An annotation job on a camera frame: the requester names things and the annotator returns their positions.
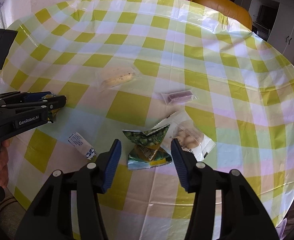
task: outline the round table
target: round table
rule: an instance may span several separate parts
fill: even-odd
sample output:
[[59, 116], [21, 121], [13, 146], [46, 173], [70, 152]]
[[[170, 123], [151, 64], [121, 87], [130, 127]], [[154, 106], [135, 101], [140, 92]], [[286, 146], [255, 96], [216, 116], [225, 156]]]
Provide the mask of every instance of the round table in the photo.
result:
[[[109, 239], [183, 239], [194, 194], [180, 186], [173, 163], [128, 170], [133, 144], [122, 130], [146, 130], [185, 109], [216, 142], [205, 162], [219, 171], [239, 169], [273, 223], [283, 219], [294, 199], [294, 67], [239, 22], [186, 0], [73, 0], [9, 29], [18, 35], [0, 73], [0, 92], [67, 97], [54, 124], [18, 135], [9, 148], [8, 188], [23, 207], [54, 170], [87, 163], [68, 143], [72, 133], [98, 153], [118, 138], [115, 178], [99, 195]], [[135, 66], [141, 78], [99, 92], [95, 73], [122, 64]], [[198, 100], [185, 105], [166, 106], [160, 95], [190, 88]]]

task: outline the plastic tablecloth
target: plastic tablecloth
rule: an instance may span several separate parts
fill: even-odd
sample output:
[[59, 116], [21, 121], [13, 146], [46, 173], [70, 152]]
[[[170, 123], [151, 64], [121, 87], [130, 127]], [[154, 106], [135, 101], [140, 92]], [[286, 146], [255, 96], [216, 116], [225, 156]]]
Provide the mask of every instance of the plastic tablecloth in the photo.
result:
[[[56, 123], [15, 137], [9, 148], [8, 188], [23, 207], [54, 170], [87, 163], [68, 143], [72, 133], [98, 153], [118, 138], [116, 175], [99, 196], [109, 238], [183, 239], [194, 195], [180, 186], [173, 164], [129, 171], [133, 144], [122, 129], [151, 128], [184, 108], [216, 142], [205, 162], [219, 171], [239, 169], [273, 223], [283, 219], [294, 199], [294, 67], [239, 22], [186, 0], [73, 0], [9, 29], [18, 35], [0, 92], [49, 90], [68, 98]], [[95, 73], [122, 63], [133, 64], [142, 78], [98, 92]], [[184, 105], [166, 106], [160, 95], [190, 88], [198, 100]]]

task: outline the screw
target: screw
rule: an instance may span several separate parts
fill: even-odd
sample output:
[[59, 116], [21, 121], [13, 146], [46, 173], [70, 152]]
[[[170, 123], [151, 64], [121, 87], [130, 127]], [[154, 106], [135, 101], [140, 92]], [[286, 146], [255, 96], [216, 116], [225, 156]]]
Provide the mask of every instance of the screw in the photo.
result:
[[58, 177], [58, 176], [60, 176], [62, 174], [62, 172], [60, 171], [60, 170], [55, 170], [54, 172], [53, 172], [53, 176], [54, 177]]
[[97, 166], [96, 163], [88, 163], [87, 164], [87, 168], [90, 169], [90, 170], [96, 168], [96, 166]]
[[231, 174], [234, 176], [239, 176], [240, 172], [239, 172], [239, 170], [231, 170]]
[[206, 164], [204, 164], [203, 162], [197, 162], [196, 167], [199, 168], [199, 169], [203, 169], [203, 168], [206, 167]]

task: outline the finger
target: finger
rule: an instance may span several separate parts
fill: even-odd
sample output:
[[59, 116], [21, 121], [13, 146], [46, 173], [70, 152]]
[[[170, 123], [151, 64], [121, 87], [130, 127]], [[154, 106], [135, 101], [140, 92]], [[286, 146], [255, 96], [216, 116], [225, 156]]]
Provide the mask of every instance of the finger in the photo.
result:
[[1, 143], [1, 145], [4, 146], [4, 147], [6, 147], [6, 148], [8, 148], [10, 146], [10, 140], [8, 139], [8, 140], [3, 141]]
[[8, 151], [7, 148], [1, 147], [0, 150], [0, 171], [3, 169], [5, 165], [8, 163]]
[[8, 185], [8, 167], [5, 165], [0, 171], [0, 186], [6, 188]]

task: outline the wrapped snack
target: wrapped snack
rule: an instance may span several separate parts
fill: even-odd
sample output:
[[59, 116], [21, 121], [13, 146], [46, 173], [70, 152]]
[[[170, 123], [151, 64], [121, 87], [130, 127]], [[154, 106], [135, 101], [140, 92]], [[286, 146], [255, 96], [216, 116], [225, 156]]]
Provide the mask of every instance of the wrapped snack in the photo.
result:
[[197, 161], [202, 161], [215, 146], [214, 141], [200, 131], [186, 111], [178, 111], [157, 124], [157, 127], [171, 124], [161, 147], [170, 152], [172, 139], [178, 139], [184, 151], [192, 152]]
[[163, 149], [159, 148], [154, 155], [152, 161], [143, 160], [141, 157], [143, 154], [140, 154], [141, 148], [138, 145], [135, 145], [134, 149], [129, 153], [128, 156], [128, 169], [129, 170], [139, 170], [139, 169], [147, 169], [157, 166], [162, 166], [165, 164], [171, 163], [172, 157]]
[[99, 91], [109, 89], [139, 77], [139, 71], [132, 67], [105, 67], [96, 74]]
[[191, 89], [171, 94], [162, 93], [161, 95], [164, 98], [166, 105], [177, 105], [197, 99]]
[[[57, 96], [58, 95], [56, 95], [56, 94], [47, 94], [47, 95], [43, 96], [41, 99], [45, 100], [45, 99], [54, 98]], [[47, 117], [48, 122], [54, 123], [55, 117], [56, 117], [57, 113], [60, 111], [60, 109], [61, 108], [48, 111], [48, 117]]]
[[169, 126], [170, 124], [167, 124], [145, 132], [123, 130], [124, 135], [136, 144], [128, 157], [130, 170], [151, 168], [172, 161], [171, 156], [160, 148]]
[[73, 133], [68, 141], [87, 159], [91, 160], [96, 155], [95, 149], [79, 133]]

